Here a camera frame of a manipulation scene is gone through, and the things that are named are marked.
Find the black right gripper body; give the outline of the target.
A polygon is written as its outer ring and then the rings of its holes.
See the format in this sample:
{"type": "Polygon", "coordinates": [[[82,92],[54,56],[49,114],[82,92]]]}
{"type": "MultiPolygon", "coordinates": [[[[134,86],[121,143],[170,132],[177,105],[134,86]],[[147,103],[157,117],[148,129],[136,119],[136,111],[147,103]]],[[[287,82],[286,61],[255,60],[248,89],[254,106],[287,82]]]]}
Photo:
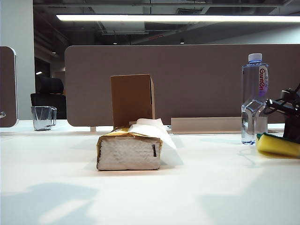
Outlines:
{"type": "Polygon", "coordinates": [[[283,137],[291,141],[300,140],[300,112],[295,109],[285,107],[285,128],[283,137]]]}

